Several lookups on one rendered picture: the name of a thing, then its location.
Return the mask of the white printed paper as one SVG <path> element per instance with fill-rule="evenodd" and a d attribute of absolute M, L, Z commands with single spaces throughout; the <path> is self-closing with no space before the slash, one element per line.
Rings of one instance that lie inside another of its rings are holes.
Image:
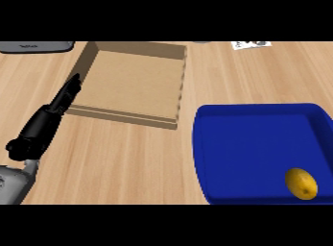
<path fill-rule="evenodd" d="M 233 41 L 231 46 L 234 50 L 240 50 L 240 49 L 268 47 L 271 46 L 271 43 L 268 41 Z"/>

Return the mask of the dark grey appliance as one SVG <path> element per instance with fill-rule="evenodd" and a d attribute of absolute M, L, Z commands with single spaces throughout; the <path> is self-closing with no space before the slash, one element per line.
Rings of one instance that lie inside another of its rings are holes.
<path fill-rule="evenodd" d="M 56 53 L 66 52 L 74 47 L 74 41 L 0 41 L 0 53 Z"/>

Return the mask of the brown cardboard box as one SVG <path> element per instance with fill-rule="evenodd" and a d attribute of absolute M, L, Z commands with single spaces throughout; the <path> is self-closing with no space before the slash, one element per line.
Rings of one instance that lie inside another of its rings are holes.
<path fill-rule="evenodd" d="M 187 47 L 152 41 L 90 41 L 69 73 L 81 91 L 68 113 L 177 128 Z"/>

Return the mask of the yellow lemon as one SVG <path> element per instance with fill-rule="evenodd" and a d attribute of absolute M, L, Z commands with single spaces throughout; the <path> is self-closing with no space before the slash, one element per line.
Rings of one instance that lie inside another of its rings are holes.
<path fill-rule="evenodd" d="M 301 200 L 312 200 L 317 183 L 312 175 L 301 168 L 290 168 L 284 174 L 284 184 L 292 195 Z"/>

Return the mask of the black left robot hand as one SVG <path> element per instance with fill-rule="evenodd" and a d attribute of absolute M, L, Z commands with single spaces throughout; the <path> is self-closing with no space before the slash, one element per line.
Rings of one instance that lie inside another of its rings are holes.
<path fill-rule="evenodd" d="M 65 82 L 50 104 L 43 105 L 30 117 L 19 136 L 6 145 L 9 158 L 16 161 L 41 158 L 56 135 L 60 118 L 81 90 L 80 74 Z"/>

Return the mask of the blue plastic tray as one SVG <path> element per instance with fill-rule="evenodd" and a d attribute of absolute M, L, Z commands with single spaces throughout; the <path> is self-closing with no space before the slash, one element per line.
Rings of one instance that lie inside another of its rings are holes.
<path fill-rule="evenodd" d="M 318 105 L 203 105 L 192 140 L 200 188 L 212 205 L 333 205 L 333 119 Z M 309 201 L 284 185 L 293 167 L 317 182 Z"/>

